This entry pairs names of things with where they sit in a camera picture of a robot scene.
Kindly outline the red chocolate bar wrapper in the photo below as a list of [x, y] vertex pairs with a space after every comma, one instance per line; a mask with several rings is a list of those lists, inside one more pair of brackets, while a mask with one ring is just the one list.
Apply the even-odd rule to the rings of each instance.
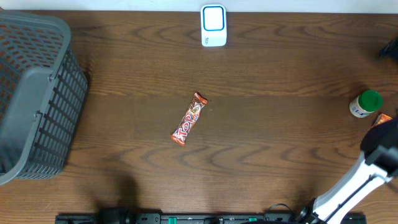
[[193, 100], [190, 103], [186, 113], [184, 114], [180, 124], [170, 136], [170, 138], [178, 143], [181, 146], [184, 146], [187, 140], [187, 137], [198, 121], [202, 109], [207, 105], [208, 100], [199, 94], [199, 92], [195, 92], [193, 95]]

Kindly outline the orange tissue pack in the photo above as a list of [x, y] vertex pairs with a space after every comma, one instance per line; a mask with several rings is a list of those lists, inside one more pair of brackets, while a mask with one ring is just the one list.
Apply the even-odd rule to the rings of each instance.
[[376, 118], [375, 122], [373, 123], [373, 127], [375, 127], [375, 126], [377, 126], [377, 125], [380, 125], [380, 124], [382, 124], [382, 123], [385, 123], [385, 122], [387, 122], [387, 121], [390, 121], [390, 120], [392, 120], [392, 117], [390, 117], [390, 116], [388, 116], [388, 115], [386, 115], [386, 114], [384, 114], [384, 113], [381, 113], [381, 114]]

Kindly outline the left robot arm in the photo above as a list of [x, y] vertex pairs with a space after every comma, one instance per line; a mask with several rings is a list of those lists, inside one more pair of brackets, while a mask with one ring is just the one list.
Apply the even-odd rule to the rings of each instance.
[[98, 224], [131, 224], [134, 217], [128, 208], [105, 208], [98, 212]]

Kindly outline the green lid jar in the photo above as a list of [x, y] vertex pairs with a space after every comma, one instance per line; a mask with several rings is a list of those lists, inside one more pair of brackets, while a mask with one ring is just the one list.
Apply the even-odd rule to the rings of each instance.
[[375, 90], [366, 90], [357, 96], [350, 104], [351, 114], [357, 118], [364, 118], [379, 110], [384, 104], [384, 99]]

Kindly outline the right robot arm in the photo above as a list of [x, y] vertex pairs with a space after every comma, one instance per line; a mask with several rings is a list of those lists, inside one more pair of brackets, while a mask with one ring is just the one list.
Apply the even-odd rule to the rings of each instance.
[[329, 191], [315, 198], [295, 223], [339, 224], [373, 190], [397, 177], [397, 117], [380, 114], [360, 144], [354, 166]]

